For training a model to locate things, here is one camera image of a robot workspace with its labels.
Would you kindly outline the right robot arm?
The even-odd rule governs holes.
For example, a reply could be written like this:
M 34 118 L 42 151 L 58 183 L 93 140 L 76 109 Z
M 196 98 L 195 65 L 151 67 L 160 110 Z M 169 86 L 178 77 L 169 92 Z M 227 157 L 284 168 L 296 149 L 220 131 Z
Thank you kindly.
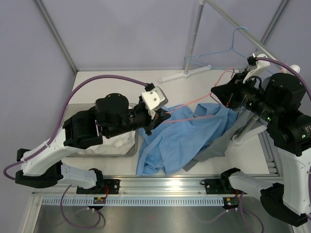
M 239 190 L 255 197 L 269 215 L 299 227 L 311 212 L 311 118 L 299 111 L 306 88 L 286 73 L 272 75 L 266 87 L 259 77 L 245 81 L 245 76 L 237 73 L 211 92 L 225 107 L 244 107 L 267 123 L 267 133 L 280 154 L 283 183 L 260 181 L 232 168 L 221 174 L 220 187 L 227 193 Z

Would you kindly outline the blue shirt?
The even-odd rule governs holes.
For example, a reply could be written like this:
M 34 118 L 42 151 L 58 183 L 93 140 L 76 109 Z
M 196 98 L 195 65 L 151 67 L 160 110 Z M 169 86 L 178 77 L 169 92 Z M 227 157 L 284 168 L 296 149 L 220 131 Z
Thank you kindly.
M 194 111 L 185 106 L 167 109 L 171 117 L 151 135 L 143 138 L 139 150 L 137 176 L 151 176 L 163 170 L 171 175 L 189 163 L 200 150 L 222 136 L 237 120 L 238 114 L 216 103 L 199 103 Z

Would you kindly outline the blue wire hanger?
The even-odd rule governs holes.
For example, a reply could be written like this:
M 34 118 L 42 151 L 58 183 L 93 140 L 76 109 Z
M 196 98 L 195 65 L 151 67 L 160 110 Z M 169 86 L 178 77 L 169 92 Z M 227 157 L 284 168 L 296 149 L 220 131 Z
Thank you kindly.
M 231 46 L 226 50 L 219 50 L 219 51 L 213 51 L 209 53 L 202 53 L 198 55 L 187 55 L 184 57 L 184 61 L 186 62 L 186 65 L 197 65 L 202 67 L 211 67 L 212 69 L 216 70 L 225 70 L 225 67 L 228 67 L 229 65 L 233 65 L 236 69 L 242 69 L 246 65 L 246 56 L 239 51 L 235 49 L 235 34 L 236 32 L 248 32 L 248 29 L 246 27 L 240 26 L 234 29 L 232 32 L 232 39 L 231 39 Z M 221 58 L 224 58 L 225 56 L 222 54 L 229 53 L 234 55 L 229 55 L 229 58 L 232 58 L 233 60 L 231 62 L 225 62 L 223 64 L 223 61 L 220 61 Z M 212 62 L 214 65 L 207 65 L 199 62 L 193 62 L 192 59 L 200 59 L 202 57 L 211 56 L 212 58 L 216 58 L 219 64 L 217 65 L 215 62 Z

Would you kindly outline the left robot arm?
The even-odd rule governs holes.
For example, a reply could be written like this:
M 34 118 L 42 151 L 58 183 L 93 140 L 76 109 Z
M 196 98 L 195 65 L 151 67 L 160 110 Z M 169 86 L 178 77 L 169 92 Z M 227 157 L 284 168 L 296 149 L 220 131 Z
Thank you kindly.
M 62 159 L 101 145 L 104 139 L 140 128 L 151 135 L 153 129 L 171 116 L 162 108 L 167 102 L 159 88 L 143 92 L 133 108 L 119 93 L 97 99 L 94 107 L 67 119 L 56 136 L 43 143 L 41 148 L 18 151 L 22 165 L 15 174 L 15 182 L 37 189 L 63 183 L 76 186 L 77 194 L 103 193 L 107 185 L 100 170 L 72 167 Z

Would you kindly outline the white shirt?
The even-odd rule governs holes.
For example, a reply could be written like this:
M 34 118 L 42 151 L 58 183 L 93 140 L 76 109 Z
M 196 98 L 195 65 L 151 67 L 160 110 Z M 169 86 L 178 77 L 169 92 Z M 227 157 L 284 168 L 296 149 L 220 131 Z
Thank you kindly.
M 110 139 L 103 137 L 103 144 L 79 151 L 80 155 L 125 155 L 135 144 L 134 131 Z

